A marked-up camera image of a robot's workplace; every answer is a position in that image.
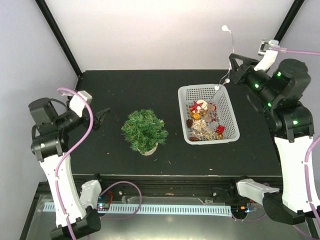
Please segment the small green christmas tree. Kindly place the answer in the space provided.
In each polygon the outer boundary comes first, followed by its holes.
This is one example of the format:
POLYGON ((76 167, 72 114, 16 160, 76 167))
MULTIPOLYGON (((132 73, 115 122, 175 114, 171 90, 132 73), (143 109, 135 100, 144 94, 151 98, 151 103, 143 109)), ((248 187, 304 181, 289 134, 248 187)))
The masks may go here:
POLYGON ((169 135, 165 130, 165 122, 151 109, 130 113, 121 130, 130 148, 141 155, 155 150, 158 145, 164 145, 169 135))

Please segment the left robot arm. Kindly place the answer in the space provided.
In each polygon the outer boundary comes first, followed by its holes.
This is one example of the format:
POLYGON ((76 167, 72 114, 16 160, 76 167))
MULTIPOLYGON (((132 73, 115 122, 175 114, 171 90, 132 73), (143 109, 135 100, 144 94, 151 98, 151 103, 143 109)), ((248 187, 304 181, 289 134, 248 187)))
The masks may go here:
POLYGON ((91 130, 101 127, 110 109, 94 116, 90 108, 93 97, 88 92, 64 87, 58 92, 71 96, 62 114, 57 113, 52 98, 39 98, 28 105, 35 122, 30 148, 47 177, 55 207, 56 227, 50 232, 51 239, 79 240, 101 229, 97 204, 107 195, 108 188, 98 179, 91 179, 78 192, 71 170, 71 152, 91 130))

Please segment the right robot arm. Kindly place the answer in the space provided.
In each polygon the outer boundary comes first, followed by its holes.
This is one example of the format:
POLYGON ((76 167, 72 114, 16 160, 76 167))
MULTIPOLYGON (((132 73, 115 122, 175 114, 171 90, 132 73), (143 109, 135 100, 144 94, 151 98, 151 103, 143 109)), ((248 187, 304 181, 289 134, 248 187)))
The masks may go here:
POLYGON ((311 82, 305 63, 284 59, 273 75, 260 69, 256 59, 232 53, 231 81, 246 85, 262 104, 262 114, 273 137, 282 172, 282 188, 243 178, 228 187, 234 202, 243 197, 263 206, 275 222, 297 225, 320 216, 320 200, 313 180, 312 156, 315 145, 312 113, 300 101, 311 82))

